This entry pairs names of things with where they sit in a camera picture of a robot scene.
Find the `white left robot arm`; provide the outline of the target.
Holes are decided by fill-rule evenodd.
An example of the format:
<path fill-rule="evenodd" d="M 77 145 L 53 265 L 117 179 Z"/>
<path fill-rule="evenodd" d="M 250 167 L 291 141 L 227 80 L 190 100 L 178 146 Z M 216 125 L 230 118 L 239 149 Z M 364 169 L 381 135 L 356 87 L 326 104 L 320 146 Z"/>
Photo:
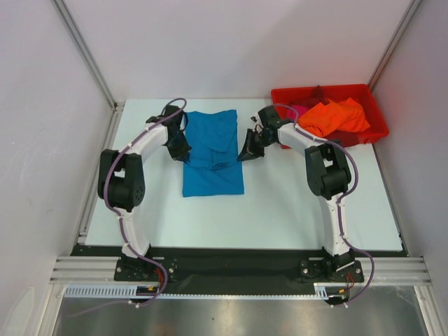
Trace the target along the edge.
<path fill-rule="evenodd" d="M 147 119 L 143 130 L 122 150 L 105 149 L 99 160 L 97 194 L 117 218 L 122 250 L 115 266 L 116 281 L 148 281 L 154 274 L 167 279 L 166 269 L 151 258 L 151 244 L 138 226 L 137 207 L 144 200 L 144 163 L 164 147 L 172 160 L 187 163 L 191 147 L 185 136 L 187 101 L 169 101 L 159 115 Z"/>

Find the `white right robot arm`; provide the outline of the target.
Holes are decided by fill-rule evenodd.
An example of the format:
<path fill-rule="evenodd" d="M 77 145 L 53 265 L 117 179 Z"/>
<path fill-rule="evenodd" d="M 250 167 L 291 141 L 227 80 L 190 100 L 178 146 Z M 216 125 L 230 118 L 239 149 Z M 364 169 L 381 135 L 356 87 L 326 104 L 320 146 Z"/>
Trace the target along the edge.
<path fill-rule="evenodd" d="M 349 242 L 345 216 L 345 199 L 358 185 L 354 159 L 340 143 L 304 130 L 296 120 L 282 119 L 275 105 L 260 109 L 251 120 L 254 126 L 247 129 L 238 161 L 262 158 L 272 144 L 293 149 L 303 156 L 307 185 L 321 205 L 325 256 L 316 264 L 305 261 L 300 270 L 302 279 L 347 280 L 348 273 L 356 271 L 355 248 Z"/>

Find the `blue polo t-shirt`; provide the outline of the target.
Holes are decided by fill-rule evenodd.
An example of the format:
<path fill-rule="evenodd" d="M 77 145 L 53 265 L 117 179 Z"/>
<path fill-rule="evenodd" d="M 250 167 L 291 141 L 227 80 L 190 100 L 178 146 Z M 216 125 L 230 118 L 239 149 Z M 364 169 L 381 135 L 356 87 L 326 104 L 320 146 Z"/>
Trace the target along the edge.
<path fill-rule="evenodd" d="M 237 111 L 192 111 L 186 115 L 185 136 L 191 151 L 183 166 L 182 196 L 243 195 L 242 163 L 237 159 Z"/>

